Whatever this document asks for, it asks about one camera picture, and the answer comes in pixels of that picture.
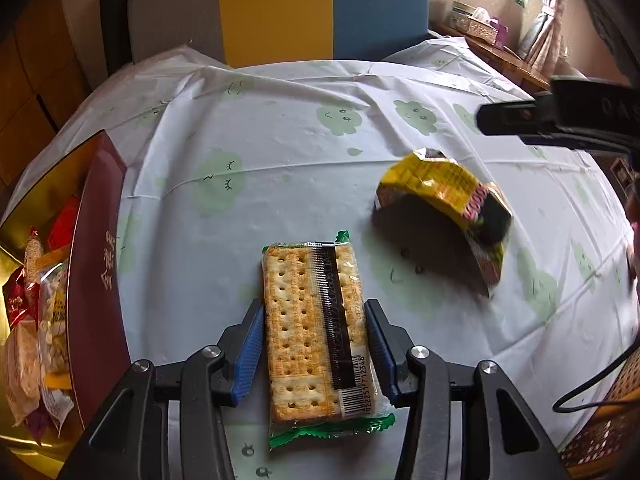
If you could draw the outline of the person's right hand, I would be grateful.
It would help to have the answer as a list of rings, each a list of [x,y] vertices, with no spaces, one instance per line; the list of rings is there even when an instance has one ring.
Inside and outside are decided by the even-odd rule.
[[[634,233],[634,239],[632,244],[628,247],[627,260],[629,275],[632,278],[638,278],[640,273],[640,230],[639,222],[634,221],[631,223],[631,229]]]

